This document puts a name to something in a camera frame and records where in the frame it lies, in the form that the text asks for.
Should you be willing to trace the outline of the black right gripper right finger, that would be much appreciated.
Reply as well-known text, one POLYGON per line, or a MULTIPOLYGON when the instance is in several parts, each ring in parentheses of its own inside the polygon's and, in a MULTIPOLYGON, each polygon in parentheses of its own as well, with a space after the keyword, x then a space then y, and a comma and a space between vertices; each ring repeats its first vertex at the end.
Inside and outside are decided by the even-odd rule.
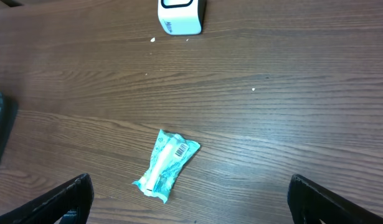
POLYGON ((383 218, 299 174, 287 195, 294 224, 383 224, 383 218))

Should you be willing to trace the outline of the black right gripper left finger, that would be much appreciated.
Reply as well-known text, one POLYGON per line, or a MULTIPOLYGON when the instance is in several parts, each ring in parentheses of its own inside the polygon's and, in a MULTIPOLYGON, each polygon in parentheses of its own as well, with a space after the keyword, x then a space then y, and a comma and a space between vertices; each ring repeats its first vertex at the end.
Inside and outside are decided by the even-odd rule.
POLYGON ((92 180, 81 174, 0 216, 0 224, 86 224, 94 199, 92 180))

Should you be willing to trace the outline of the teal white snack packet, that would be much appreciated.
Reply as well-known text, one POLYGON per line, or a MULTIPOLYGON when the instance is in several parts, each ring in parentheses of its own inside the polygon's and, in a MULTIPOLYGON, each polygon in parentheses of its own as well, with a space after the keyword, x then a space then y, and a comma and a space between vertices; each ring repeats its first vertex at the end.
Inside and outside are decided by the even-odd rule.
POLYGON ((156 197, 166 203, 182 168, 200 147, 198 142, 185 139, 180 134, 160 130, 149 168, 133 185, 145 196, 156 197))

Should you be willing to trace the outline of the white barcode scanner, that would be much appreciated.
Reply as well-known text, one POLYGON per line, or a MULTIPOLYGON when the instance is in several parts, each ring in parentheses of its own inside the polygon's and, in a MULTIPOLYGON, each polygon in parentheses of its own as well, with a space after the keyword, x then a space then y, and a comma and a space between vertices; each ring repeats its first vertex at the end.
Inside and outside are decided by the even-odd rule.
POLYGON ((158 19, 169 35, 197 35, 202 32, 206 0, 158 0, 158 19))

